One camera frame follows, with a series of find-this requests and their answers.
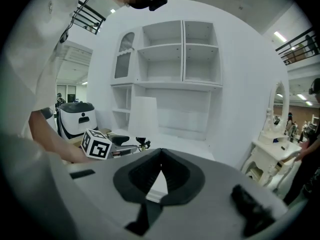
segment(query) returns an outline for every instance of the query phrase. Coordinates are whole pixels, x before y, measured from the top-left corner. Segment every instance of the balcony railing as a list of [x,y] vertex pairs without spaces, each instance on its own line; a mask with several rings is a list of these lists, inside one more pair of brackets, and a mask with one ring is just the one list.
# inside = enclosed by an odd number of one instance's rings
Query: balcony railing
[[[78,1],[78,9],[84,3],[80,0]],[[90,31],[93,34],[97,34],[101,28],[101,24],[106,20],[100,13],[92,9],[88,5],[84,5],[83,8],[79,11],[78,15],[74,19],[74,24]]]
[[286,42],[276,49],[286,65],[302,61],[304,59],[318,55],[319,40],[313,28],[308,29],[294,39]]

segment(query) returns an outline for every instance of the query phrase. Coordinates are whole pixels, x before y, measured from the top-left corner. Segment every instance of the cabinet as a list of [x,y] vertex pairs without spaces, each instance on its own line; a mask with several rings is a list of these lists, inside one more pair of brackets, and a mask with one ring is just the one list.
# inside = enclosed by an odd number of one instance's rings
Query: cabinet
[[213,23],[175,20],[130,33],[119,39],[111,75],[112,130],[127,129],[133,97],[154,97],[162,134],[206,146],[211,103],[217,96],[212,92],[219,95],[223,87]]

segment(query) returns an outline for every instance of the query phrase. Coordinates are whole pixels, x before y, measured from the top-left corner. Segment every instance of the arched cabinet door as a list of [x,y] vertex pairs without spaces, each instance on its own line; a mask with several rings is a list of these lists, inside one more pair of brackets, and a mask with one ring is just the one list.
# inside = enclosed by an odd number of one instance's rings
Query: arched cabinet door
[[134,59],[136,57],[139,29],[135,28],[120,35],[111,72],[111,85],[133,83]]

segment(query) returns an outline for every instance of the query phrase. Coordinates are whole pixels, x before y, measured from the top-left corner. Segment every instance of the white lampshade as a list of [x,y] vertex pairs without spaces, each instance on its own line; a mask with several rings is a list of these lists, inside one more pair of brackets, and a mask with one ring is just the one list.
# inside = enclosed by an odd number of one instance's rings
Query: white lampshade
[[151,138],[159,132],[157,99],[132,99],[128,132],[138,138]]

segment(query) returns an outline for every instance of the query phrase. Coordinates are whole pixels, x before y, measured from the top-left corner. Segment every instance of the ceiling light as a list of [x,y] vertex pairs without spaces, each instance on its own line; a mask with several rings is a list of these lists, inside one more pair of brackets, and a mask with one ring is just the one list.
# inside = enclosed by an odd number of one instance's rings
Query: ceiling light
[[305,98],[305,96],[303,96],[302,94],[297,94],[297,96],[298,96],[301,100],[304,100],[304,101],[307,100],[307,99]]
[[274,34],[281,39],[282,42],[286,42],[287,39],[285,39],[278,31],[274,32]]

